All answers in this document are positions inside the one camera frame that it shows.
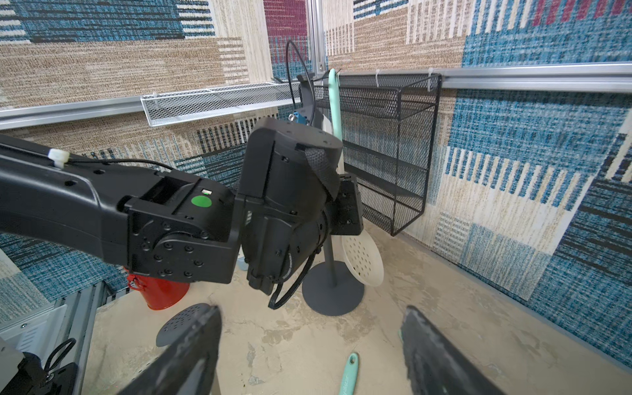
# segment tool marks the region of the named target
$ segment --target teal utensil handle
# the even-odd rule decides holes
[[[347,364],[344,366],[343,382],[340,383],[340,392],[338,395],[353,395],[355,382],[358,379],[358,365],[360,359],[358,354],[351,353],[347,358]]]
[[[331,110],[331,125],[334,127],[334,136],[343,139],[343,120],[340,113],[340,89],[336,78],[336,69],[329,70],[329,109]]]

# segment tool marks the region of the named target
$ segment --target cable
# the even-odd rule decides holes
[[[48,155],[41,154],[40,152],[35,152],[31,150],[27,150],[24,148],[15,147],[13,145],[0,143],[0,147],[4,147],[10,150],[22,152],[23,154],[29,154],[33,156],[39,156],[46,159],[50,159]],[[165,169],[174,170],[173,167],[168,166],[164,163],[151,161],[150,159],[134,159],[134,158],[121,158],[121,159],[69,159],[67,163],[149,163],[156,166],[164,167]]]
[[[57,365],[59,365],[61,360],[64,359],[64,357],[74,347],[76,342],[77,340],[71,337],[67,339],[66,341],[62,342],[59,346],[55,347],[55,349],[52,351],[52,353],[48,356],[48,359],[46,360],[46,364],[44,365],[44,373],[48,374],[51,370],[55,369]],[[59,353],[61,349],[63,349],[64,347],[66,347],[64,351],[61,352],[61,354],[57,357],[55,362],[51,365],[52,357],[55,356],[55,354]]]
[[[70,159],[68,163],[149,163],[165,169],[174,170],[173,167],[164,163],[151,161],[150,159]]]
[[[313,81],[313,82],[316,82],[316,81],[322,81],[322,80],[324,80],[325,78],[329,78],[329,72],[330,72],[330,71],[331,71],[331,69],[327,69],[327,71],[325,71],[325,73],[324,73],[323,75],[321,75],[320,77],[318,77],[318,78],[312,78],[312,81]]]
[[[312,263],[314,262],[315,257],[316,257],[316,251],[314,251],[310,255],[310,257],[307,258],[307,262],[305,262],[305,267],[303,268],[303,271],[301,271],[301,274],[298,275],[298,278],[296,279],[294,284],[292,284],[292,286],[289,287],[288,292],[285,292],[285,295],[283,295],[283,297],[278,302],[276,300],[281,294],[281,288],[283,287],[283,283],[279,283],[277,285],[277,288],[274,290],[274,293],[270,297],[270,302],[268,302],[269,308],[273,310],[278,309],[279,307],[283,306],[292,297],[292,295],[294,295],[294,292],[296,292],[296,290],[298,289],[298,286],[301,285],[301,283],[303,282],[303,279],[305,278],[305,276],[307,276],[307,272],[312,267]]]
[[[310,125],[311,125],[312,121],[314,120],[314,116],[316,115],[316,94],[314,93],[314,82],[312,81],[312,78],[310,77],[309,71],[307,71],[307,66],[305,66],[305,62],[303,61],[303,58],[301,57],[301,52],[298,50],[296,44],[294,44],[292,40],[288,40],[288,43],[285,45],[285,70],[288,74],[289,91],[292,94],[292,106],[294,107],[294,109],[296,109],[296,101],[294,100],[294,91],[292,90],[292,78],[290,78],[289,76],[289,45],[290,44],[292,44],[292,47],[294,47],[294,51],[296,52],[296,55],[298,56],[298,60],[300,60],[301,64],[303,65],[303,69],[305,70],[305,76],[307,77],[308,85],[310,86],[310,90],[312,91],[312,98],[313,98],[312,117],[309,120]]]

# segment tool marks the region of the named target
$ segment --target gray round base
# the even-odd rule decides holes
[[[303,298],[307,305],[330,317],[352,312],[364,296],[364,284],[353,277],[344,262],[335,261],[334,270],[336,285],[327,263],[311,268],[303,280]]]

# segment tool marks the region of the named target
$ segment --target aluminum rail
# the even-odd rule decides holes
[[[441,73],[442,86],[453,89],[632,93],[632,62],[379,70],[380,75],[429,72]],[[343,71],[344,75],[375,75],[375,71]],[[0,130],[140,111],[140,96],[8,109],[0,111]]]
[[[543,66],[342,71],[354,75],[443,75],[443,88],[632,93],[632,62]]]
[[[325,49],[325,27],[322,19],[322,0],[305,1],[305,14],[307,16],[307,43],[309,58],[312,61],[312,71],[316,75],[325,72],[327,54]]]
[[[78,121],[138,111],[143,111],[140,96],[1,110],[0,130]]]

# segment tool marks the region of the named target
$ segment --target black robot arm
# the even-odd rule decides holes
[[[0,231],[64,244],[172,281],[230,283],[239,247],[250,286],[270,294],[329,234],[360,234],[355,177],[338,176],[342,142],[264,118],[236,193],[178,170],[121,166],[0,135]]]

